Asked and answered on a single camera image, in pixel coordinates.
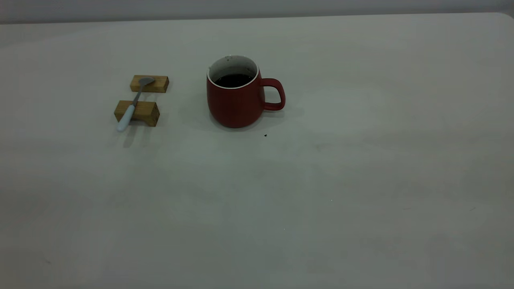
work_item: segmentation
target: white table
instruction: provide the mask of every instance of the white table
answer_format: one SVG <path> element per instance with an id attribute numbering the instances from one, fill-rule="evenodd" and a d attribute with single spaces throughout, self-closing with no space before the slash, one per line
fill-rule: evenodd
<path id="1" fill-rule="evenodd" d="M 1 288 L 512 288 L 514 20 L 0 26 Z M 230 130 L 247 55 L 283 111 Z M 155 128 L 115 131 L 134 74 Z M 277 100 L 272 88 L 268 100 Z"/>

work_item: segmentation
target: dark liquid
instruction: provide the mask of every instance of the dark liquid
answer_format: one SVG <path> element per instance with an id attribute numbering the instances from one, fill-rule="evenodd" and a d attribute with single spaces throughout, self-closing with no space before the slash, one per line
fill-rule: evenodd
<path id="1" fill-rule="evenodd" d="M 234 88 L 247 84 L 252 81 L 253 77 L 244 74 L 229 74 L 222 76 L 214 83 L 221 87 Z"/>

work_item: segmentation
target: metal spoon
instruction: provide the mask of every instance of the metal spoon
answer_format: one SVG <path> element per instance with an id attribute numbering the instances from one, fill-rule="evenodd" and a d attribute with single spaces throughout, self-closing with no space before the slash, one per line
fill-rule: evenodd
<path id="1" fill-rule="evenodd" d="M 154 81 L 155 81 L 155 79 L 153 79 L 151 77 L 143 77 L 139 80 L 139 92 L 137 93 L 136 98 L 134 98 L 134 101 L 132 102 L 132 104 L 128 106 L 123 117 L 120 119 L 120 122 L 118 123 L 118 127 L 116 128 L 116 130 L 118 132 L 124 131 L 127 128 L 127 126 L 129 125 L 130 119 L 132 118 L 132 115 L 134 114 L 134 110 L 136 109 L 137 100 L 139 99 L 139 96 L 141 95 L 141 92 L 143 91 L 143 87 Z"/>

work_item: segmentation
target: spoon handle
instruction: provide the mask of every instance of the spoon handle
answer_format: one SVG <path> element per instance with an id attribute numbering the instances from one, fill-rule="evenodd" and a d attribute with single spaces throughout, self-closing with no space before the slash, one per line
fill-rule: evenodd
<path id="1" fill-rule="evenodd" d="M 116 128 L 116 130 L 118 132 L 122 132 L 127 128 L 135 109 L 136 108 L 133 104 L 128 106 L 127 110 L 125 111 L 125 114 L 123 115 L 123 117 L 120 119 L 120 122 L 118 123 L 118 127 Z"/>

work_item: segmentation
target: mug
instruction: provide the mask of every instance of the mug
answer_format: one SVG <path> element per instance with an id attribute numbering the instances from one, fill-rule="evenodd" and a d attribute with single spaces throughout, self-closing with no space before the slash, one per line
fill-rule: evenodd
<path id="1" fill-rule="evenodd" d="M 251 81 L 239 87 L 216 84 L 228 75 L 247 76 Z M 279 91 L 280 103 L 264 100 L 264 87 Z M 207 70 L 207 103 L 212 116 L 229 128 L 242 128 L 254 123 L 263 110 L 279 111 L 284 108 L 286 96 L 282 84 L 273 78 L 262 78 L 257 64 L 248 57 L 229 55 L 214 62 Z"/>

